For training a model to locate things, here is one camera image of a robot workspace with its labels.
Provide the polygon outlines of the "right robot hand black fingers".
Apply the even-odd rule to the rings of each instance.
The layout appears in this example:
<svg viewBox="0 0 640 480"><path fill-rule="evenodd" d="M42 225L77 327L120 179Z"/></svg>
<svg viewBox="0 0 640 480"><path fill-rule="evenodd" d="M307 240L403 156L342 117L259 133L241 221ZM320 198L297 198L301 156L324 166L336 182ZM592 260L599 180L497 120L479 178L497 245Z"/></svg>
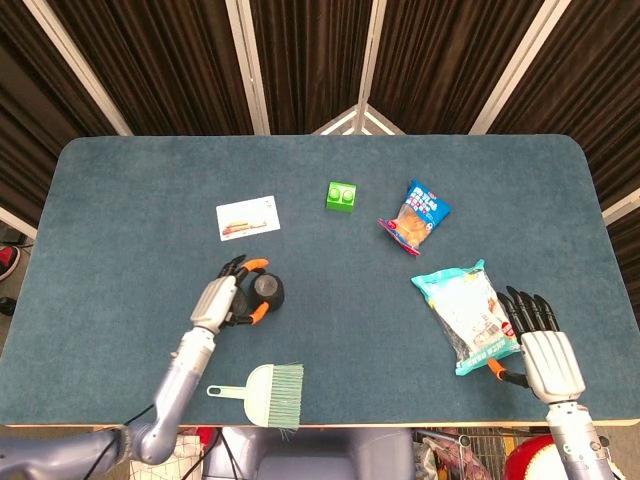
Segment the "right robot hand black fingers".
<svg viewBox="0 0 640 480"><path fill-rule="evenodd" d="M512 372L490 358L488 367L501 382L529 389L547 405L575 402L586 385L567 335L559 328L550 304L509 286L497 298L520 346L525 372Z"/></svg>

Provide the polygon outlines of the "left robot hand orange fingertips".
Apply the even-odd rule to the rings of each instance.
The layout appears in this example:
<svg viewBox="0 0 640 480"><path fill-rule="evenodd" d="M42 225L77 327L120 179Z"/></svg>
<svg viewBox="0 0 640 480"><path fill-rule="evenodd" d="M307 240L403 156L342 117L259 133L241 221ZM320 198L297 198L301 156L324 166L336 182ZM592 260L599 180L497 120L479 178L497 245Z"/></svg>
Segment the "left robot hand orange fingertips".
<svg viewBox="0 0 640 480"><path fill-rule="evenodd" d="M205 287L196 303L190 317L194 326L219 334L226 326L259 323L269 310L266 301L262 301L251 313L235 313L233 302L241 291L244 279L251 272L265 273L268 265L269 260L266 258L247 260L245 255L227 262L218 276Z"/></svg>

